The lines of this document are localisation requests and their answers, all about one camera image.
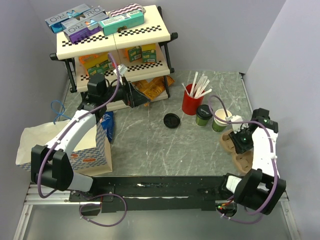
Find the green box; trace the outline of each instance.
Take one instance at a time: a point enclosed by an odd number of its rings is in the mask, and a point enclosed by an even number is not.
[[[112,69],[114,66],[110,61],[103,61],[93,67],[88,68],[89,76],[93,76],[95,74],[105,74],[105,72],[109,69]]]
[[[128,56],[130,63],[141,58],[141,47],[140,46],[136,46],[136,47],[128,49],[128,50],[126,48],[125,50],[127,51],[127,56]]]
[[[155,63],[157,61],[156,50],[148,50],[142,52],[142,62],[143,63]]]
[[[105,36],[115,34],[118,31],[130,29],[145,23],[145,16],[139,10],[114,16],[99,22]]]

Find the white wall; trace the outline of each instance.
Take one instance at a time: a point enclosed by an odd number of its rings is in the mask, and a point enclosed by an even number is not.
[[[279,123],[280,176],[305,240],[320,239],[320,2],[287,0],[244,76]]]
[[[66,71],[49,54],[53,44],[27,0],[0,7],[0,239],[13,238],[30,182],[15,165],[24,128],[53,119],[50,102],[61,100]]]
[[[45,19],[83,3],[78,0],[30,2],[48,33]],[[132,2],[162,6],[169,32],[179,34],[169,45],[172,66],[176,69],[246,73],[285,0],[91,0],[87,3],[111,11]]]

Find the green coffee cup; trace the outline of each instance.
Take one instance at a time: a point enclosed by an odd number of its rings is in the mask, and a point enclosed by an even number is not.
[[[229,110],[227,110],[226,112],[228,113],[229,117],[232,116],[232,113]],[[223,108],[218,109],[217,111],[215,111],[214,114],[220,119],[223,119],[223,120],[226,119],[226,113],[225,113],[225,110]],[[226,128],[227,125],[228,125],[228,123],[219,121],[215,117],[213,118],[213,123],[212,123],[213,131],[215,131],[217,133],[220,133]]]
[[[205,125],[207,125],[207,123],[211,118],[212,118],[212,113],[210,112],[208,105],[203,104],[198,106],[198,108],[196,109],[196,116],[195,116],[195,123],[198,126],[204,127]]]

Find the blue box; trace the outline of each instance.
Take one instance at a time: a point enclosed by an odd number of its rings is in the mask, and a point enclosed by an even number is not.
[[[144,14],[139,10],[135,10],[100,21],[99,25],[102,27],[104,35],[108,36],[121,30],[139,26],[143,23],[145,23]]]
[[[76,25],[76,24],[78,24],[78,23],[80,23],[80,22],[82,22],[84,20],[92,18],[93,16],[98,15],[100,13],[105,13],[108,16],[108,13],[106,13],[106,11],[102,7],[100,7],[100,6],[93,7],[90,10],[85,11],[84,13],[82,13],[82,14],[80,14],[78,16],[75,16],[75,17],[69,18],[66,21],[63,21],[61,23],[62,28],[63,29],[70,28],[73,25]]]
[[[85,11],[88,11],[90,9],[91,9],[91,7],[88,6],[87,4],[81,4],[79,6],[72,8],[72,9],[64,11],[60,14],[52,16],[52,17],[46,19],[45,22],[48,25],[48,27],[52,30],[52,32],[54,32],[56,34],[56,33],[59,33],[64,30],[61,25],[61,23],[63,21],[66,21],[69,18],[79,16],[82,13],[84,13]]]
[[[104,12],[100,12],[99,14],[88,18],[87,20],[83,20],[76,25],[68,27],[63,30],[65,37],[69,39],[73,44],[100,32],[102,29],[98,24],[99,21],[108,18],[108,16]]]

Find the shelf board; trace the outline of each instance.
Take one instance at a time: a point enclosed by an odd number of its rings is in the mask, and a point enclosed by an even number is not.
[[[165,100],[167,98],[168,98],[168,95],[167,95],[166,91],[163,91],[152,102]],[[123,101],[110,102],[109,104],[106,105],[107,111],[114,111],[114,110],[125,109],[125,108],[129,108],[129,106],[125,105]]]
[[[114,33],[116,49],[161,43],[171,39],[156,5],[144,6],[144,24]]]
[[[111,51],[111,54],[113,55],[115,61],[117,62],[117,64],[120,63],[120,59],[119,59],[119,55],[118,55],[118,51],[114,50]],[[84,68],[82,67],[81,63],[79,62],[78,57],[74,58],[75,61],[75,78],[76,78],[76,89],[77,92],[86,92],[88,91],[88,81],[89,81],[89,76],[86,74]],[[105,72],[104,74],[105,78],[108,79],[109,83],[111,83],[113,80],[116,80],[117,77],[114,74],[114,69],[110,69],[108,71]]]
[[[136,82],[170,74],[165,56],[158,44],[156,44],[156,63],[142,63],[141,58],[130,62],[126,58],[123,49],[118,50],[118,53],[120,62],[128,68],[127,72],[124,74],[127,81]]]
[[[56,34],[56,56],[59,60],[113,50],[116,50],[113,34],[105,36],[102,31],[99,31],[75,44],[66,38],[63,31]]]

